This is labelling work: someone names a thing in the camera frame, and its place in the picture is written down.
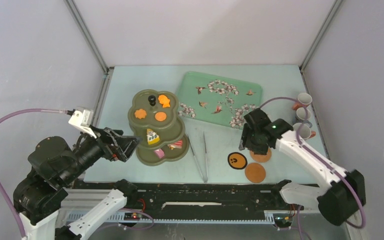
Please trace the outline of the yellow smiley face coaster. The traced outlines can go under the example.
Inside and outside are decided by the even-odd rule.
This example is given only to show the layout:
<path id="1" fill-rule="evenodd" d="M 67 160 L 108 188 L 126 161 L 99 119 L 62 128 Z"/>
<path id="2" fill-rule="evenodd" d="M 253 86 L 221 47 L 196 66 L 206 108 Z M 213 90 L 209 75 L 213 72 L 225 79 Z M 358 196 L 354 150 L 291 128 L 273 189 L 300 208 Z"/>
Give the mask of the yellow smiley face coaster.
<path id="1" fill-rule="evenodd" d="M 235 170 L 245 169 L 248 165 L 247 158 L 240 152 L 232 152 L 227 157 L 228 165 Z"/>

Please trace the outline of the yellow toy cake slice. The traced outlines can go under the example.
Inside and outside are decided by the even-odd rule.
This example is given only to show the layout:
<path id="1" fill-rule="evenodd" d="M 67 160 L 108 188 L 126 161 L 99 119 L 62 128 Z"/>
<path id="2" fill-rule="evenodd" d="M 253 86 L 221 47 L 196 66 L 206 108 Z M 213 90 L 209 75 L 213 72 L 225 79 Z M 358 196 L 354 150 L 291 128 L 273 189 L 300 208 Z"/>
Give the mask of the yellow toy cake slice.
<path id="1" fill-rule="evenodd" d="M 160 142 L 160 136 L 152 129 L 146 130 L 146 140 L 148 145 L 157 144 Z"/>

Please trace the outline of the pink toy cake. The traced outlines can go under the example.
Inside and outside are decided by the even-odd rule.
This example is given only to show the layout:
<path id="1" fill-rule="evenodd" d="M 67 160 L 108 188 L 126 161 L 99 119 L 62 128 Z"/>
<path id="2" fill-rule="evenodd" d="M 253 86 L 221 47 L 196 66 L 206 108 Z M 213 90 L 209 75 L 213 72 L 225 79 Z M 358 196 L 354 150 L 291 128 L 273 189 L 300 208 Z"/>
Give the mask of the pink toy cake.
<path id="1" fill-rule="evenodd" d="M 159 149 L 156 149 L 153 151 L 155 153 L 155 155 L 159 158 L 159 159 L 163 159 L 165 157 L 165 152 L 159 148 Z"/>

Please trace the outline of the green three-tier serving stand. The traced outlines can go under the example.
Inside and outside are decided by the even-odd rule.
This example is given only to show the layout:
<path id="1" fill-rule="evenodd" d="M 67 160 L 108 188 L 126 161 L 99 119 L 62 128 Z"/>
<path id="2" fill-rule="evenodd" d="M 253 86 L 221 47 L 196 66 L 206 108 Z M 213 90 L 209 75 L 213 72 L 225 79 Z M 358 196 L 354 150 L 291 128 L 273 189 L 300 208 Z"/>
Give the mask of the green three-tier serving stand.
<path id="1" fill-rule="evenodd" d="M 166 95 L 170 99 L 170 107 L 163 108 L 159 103 L 159 95 Z M 145 89 L 136 93 L 132 99 L 132 105 L 128 111 L 128 122 L 134 135 L 142 138 L 141 143 L 136 149 L 136 155 L 139 161 L 147 166 L 158 166 L 165 162 L 175 162 L 182 159 L 189 151 L 190 141 L 186 135 L 184 121 L 178 115 L 179 100 L 177 96 L 170 91 L 156 91 Z M 144 109 L 147 116 L 144 119 L 137 119 L 134 112 L 138 109 Z M 167 115 L 165 121 L 157 121 L 155 113 L 164 112 Z M 160 137 L 160 142 L 148 145 L 147 129 L 154 130 Z M 168 144 L 178 140 L 183 140 L 182 149 L 168 148 Z M 165 153 L 164 158 L 159 159 L 154 150 L 162 149 Z"/>

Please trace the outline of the orange-handled cup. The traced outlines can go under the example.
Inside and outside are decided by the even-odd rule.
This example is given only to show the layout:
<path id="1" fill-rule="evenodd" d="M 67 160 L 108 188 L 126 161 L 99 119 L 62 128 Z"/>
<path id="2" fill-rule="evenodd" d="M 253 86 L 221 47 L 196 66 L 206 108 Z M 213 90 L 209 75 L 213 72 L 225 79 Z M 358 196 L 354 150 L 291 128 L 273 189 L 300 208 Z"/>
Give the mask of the orange-handled cup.
<path id="1" fill-rule="evenodd" d="M 316 132 L 311 129 L 313 124 L 311 122 L 297 122 L 292 125 L 293 129 L 299 133 L 300 137 L 304 140 L 311 139 L 316 136 Z"/>

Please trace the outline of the red striped toy cake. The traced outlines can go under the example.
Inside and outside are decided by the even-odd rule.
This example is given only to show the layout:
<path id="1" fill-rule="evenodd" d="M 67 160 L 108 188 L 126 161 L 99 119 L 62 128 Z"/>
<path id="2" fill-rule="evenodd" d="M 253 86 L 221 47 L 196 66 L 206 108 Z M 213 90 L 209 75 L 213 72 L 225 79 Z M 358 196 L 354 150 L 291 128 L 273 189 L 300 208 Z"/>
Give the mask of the red striped toy cake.
<path id="1" fill-rule="evenodd" d="M 180 139 L 176 142 L 173 142 L 173 143 L 170 143 L 167 145 L 167 147 L 170 149 L 170 150 L 174 150 L 174 149 L 182 149 L 183 148 L 183 140 Z"/>

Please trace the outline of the metal serving tongs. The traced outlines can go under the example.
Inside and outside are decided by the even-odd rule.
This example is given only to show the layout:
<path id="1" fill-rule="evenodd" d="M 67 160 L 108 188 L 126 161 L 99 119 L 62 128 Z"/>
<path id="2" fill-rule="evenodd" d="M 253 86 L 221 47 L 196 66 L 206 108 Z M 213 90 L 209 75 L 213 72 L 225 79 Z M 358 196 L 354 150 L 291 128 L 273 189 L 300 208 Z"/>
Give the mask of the metal serving tongs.
<path id="1" fill-rule="evenodd" d="M 193 144 L 194 134 L 188 131 L 186 133 L 189 139 L 189 147 L 190 147 L 193 160 L 195 162 L 195 166 L 200 174 L 202 182 L 204 184 L 207 184 L 209 182 L 209 164 L 208 164 L 208 148 L 207 148 L 205 133 L 204 132 L 202 133 L 202 138 L 200 142 L 203 148 L 200 157 L 198 157 L 197 151 L 195 150 L 195 147 Z"/>

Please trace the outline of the orange toy fish pastry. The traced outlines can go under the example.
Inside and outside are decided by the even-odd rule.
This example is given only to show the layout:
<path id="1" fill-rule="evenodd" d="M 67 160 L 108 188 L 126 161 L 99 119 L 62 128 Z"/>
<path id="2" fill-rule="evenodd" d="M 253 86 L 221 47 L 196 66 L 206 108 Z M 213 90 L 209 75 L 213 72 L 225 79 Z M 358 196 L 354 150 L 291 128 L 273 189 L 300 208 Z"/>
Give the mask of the orange toy fish pastry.
<path id="1" fill-rule="evenodd" d="M 158 101 L 163 108 L 169 108 L 171 100 L 164 94 L 158 96 Z"/>

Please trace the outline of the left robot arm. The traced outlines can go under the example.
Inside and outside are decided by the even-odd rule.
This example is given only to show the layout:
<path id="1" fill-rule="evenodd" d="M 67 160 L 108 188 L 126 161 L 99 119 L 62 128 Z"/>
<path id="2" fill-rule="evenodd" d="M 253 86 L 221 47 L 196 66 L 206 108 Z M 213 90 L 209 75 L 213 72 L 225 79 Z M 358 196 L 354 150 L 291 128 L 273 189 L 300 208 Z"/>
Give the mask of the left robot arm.
<path id="1" fill-rule="evenodd" d="M 117 181 L 107 196 L 88 213 L 69 225 L 57 227 L 57 217 L 67 189 L 99 159 L 126 162 L 142 139 L 122 130 L 92 128 L 70 147 L 60 136 L 40 141 L 28 156 L 31 171 L 13 192 L 26 240 L 86 240 L 118 210 L 133 208 L 137 188 L 129 181 Z"/>

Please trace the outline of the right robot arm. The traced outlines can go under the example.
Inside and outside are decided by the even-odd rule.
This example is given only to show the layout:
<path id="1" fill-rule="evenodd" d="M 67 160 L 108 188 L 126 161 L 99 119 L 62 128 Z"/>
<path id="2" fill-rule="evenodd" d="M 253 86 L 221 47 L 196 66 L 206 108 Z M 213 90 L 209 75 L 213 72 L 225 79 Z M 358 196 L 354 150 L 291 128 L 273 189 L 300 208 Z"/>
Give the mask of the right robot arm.
<path id="1" fill-rule="evenodd" d="M 335 226 L 348 223 L 357 212 L 364 212 L 365 178 L 358 170 L 348 171 L 331 162 L 300 137 L 292 125 L 281 118 L 271 121 L 260 108 L 245 115 L 244 120 L 239 150 L 262 155 L 277 149 L 316 181 L 317 186 L 309 186 L 282 180 L 270 196 L 275 208 L 284 209 L 289 204 L 316 207 Z"/>

